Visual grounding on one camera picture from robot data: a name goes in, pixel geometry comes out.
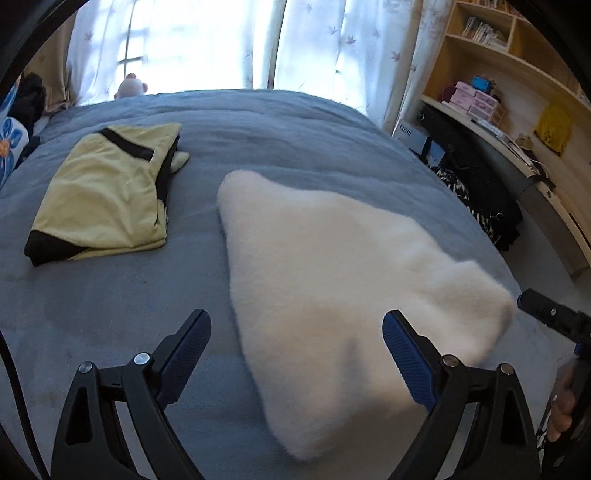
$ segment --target gray fleece blanket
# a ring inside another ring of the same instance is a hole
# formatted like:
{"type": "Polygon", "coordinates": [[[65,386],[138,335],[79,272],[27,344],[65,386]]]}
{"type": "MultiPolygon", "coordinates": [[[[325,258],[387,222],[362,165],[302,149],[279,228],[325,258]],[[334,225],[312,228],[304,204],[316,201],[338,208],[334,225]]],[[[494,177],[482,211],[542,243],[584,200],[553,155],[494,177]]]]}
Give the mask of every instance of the gray fleece blanket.
{"type": "MultiPolygon", "coordinates": [[[[237,90],[73,108],[50,122],[42,145],[0,191],[0,328],[48,464],[77,366],[86,360],[100,368],[127,363],[202,308],[211,315],[212,338],[167,414],[208,480],[385,479],[395,468],[408,447],[397,441],[395,423],[384,424],[373,438],[352,432],[331,454],[305,463],[289,457],[269,432],[241,353],[216,207],[223,178],[239,168],[408,215],[453,258],[475,259],[519,294],[501,256],[453,193],[400,143],[345,106],[299,93],[237,90]],[[33,268],[23,254],[28,231],[53,174],[78,140],[107,125],[166,122],[183,124],[178,148],[191,153],[170,182],[166,245],[33,268]]],[[[555,370],[532,318],[516,316],[485,366],[502,361],[515,366],[537,422],[555,370]]],[[[30,461],[2,368],[0,392],[0,422],[30,461]]],[[[137,440],[131,449],[136,456],[137,440]]],[[[149,475],[145,459],[137,461],[149,475]]]]}

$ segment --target curtain with leaf pattern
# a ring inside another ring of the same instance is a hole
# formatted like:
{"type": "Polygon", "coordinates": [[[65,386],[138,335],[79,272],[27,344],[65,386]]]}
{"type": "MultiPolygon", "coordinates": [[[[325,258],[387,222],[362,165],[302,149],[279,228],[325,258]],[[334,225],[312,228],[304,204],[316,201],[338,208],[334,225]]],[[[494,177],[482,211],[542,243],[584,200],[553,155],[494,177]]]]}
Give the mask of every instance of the curtain with leaf pattern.
{"type": "Polygon", "coordinates": [[[344,103],[386,131],[424,86],[453,0],[90,0],[69,65],[78,103],[148,93],[294,90],[344,103]]]}

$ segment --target small figurine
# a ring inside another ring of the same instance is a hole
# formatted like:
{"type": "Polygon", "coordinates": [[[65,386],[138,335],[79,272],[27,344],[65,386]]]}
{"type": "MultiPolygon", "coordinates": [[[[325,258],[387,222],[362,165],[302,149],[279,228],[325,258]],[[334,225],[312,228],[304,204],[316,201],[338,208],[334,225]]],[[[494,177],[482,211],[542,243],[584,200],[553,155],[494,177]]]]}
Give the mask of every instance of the small figurine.
{"type": "Polygon", "coordinates": [[[142,83],[135,73],[129,73],[125,77],[125,80],[121,82],[121,85],[119,85],[115,99],[145,95],[147,91],[148,84],[142,83]]]}

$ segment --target white fluffy pillow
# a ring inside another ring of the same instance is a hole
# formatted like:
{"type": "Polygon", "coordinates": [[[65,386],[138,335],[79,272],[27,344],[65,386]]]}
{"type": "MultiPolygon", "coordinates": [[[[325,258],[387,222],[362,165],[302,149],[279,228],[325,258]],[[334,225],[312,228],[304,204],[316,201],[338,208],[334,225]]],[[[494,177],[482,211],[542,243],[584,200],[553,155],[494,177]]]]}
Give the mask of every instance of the white fluffy pillow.
{"type": "Polygon", "coordinates": [[[408,217],[249,171],[230,173],[217,201],[244,355],[271,431],[298,459],[326,453],[355,418],[416,408],[382,339],[385,313],[401,310],[468,365],[514,315],[502,286],[408,217]]]}

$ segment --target human hand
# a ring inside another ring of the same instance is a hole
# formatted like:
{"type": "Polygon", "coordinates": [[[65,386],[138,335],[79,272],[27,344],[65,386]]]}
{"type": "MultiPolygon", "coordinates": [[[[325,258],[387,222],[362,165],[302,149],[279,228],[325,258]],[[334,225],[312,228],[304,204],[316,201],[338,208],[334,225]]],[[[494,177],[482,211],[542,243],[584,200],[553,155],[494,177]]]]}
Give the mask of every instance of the human hand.
{"type": "Polygon", "coordinates": [[[571,414],[577,400],[570,389],[573,384],[574,368],[571,368],[561,380],[560,389],[552,403],[550,420],[548,421],[548,441],[555,442],[563,432],[566,432],[573,419],[571,414]]]}

